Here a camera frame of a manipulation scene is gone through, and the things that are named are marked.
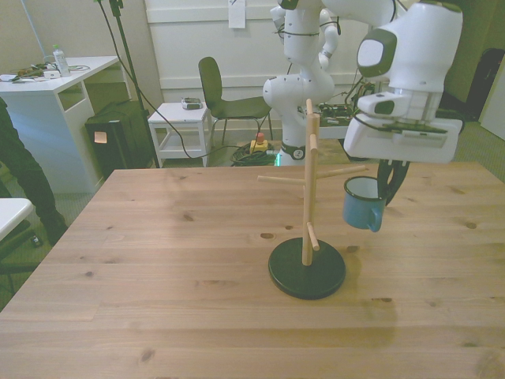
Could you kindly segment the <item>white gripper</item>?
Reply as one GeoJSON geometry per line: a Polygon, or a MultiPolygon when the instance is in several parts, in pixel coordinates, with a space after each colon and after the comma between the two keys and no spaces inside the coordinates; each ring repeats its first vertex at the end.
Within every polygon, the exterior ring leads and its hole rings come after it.
{"type": "Polygon", "coordinates": [[[392,122],[360,114],[350,122],[344,140],[344,150],[349,156],[380,159],[377,191],[379,197],[387,198],[386,205],[402,185],[410,162],[448,163],[453,159],[462,128],[461,120],[436,118],[430,125],[443,129],[444,133],[413,130],[396,133],[386,130],[392,122]]]}

